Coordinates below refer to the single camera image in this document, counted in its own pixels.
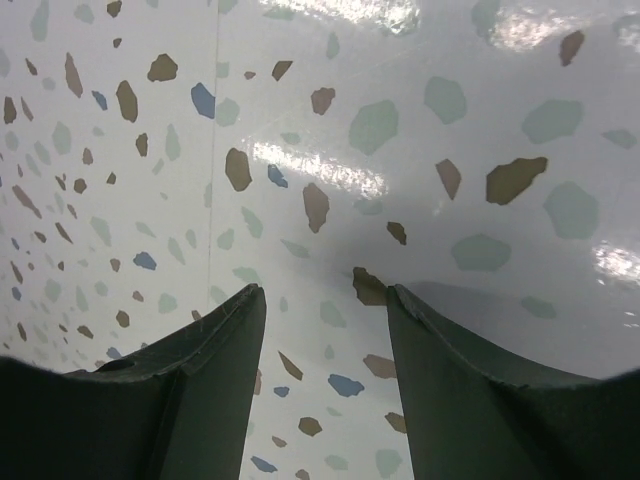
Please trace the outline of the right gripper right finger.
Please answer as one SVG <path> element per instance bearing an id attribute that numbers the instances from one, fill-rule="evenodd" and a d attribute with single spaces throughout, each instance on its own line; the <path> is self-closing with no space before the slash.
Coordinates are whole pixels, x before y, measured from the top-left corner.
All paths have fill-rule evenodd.
<path id="1" fill-rule="evenodd" d="M 603 380 L 514 354 L 401 285 L 387 291 L 418 479 L 635 479 L 639 374 Z"/>

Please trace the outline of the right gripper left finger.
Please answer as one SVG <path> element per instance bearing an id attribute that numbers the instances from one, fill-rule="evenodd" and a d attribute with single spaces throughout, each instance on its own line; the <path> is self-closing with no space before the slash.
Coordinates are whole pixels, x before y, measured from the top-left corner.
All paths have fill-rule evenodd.
<path id="1" fill-rule="evenodd" d="M 5 479 L 235 479 L 266 323 L 250 284 L 95 371 L 1 361 Z"/>

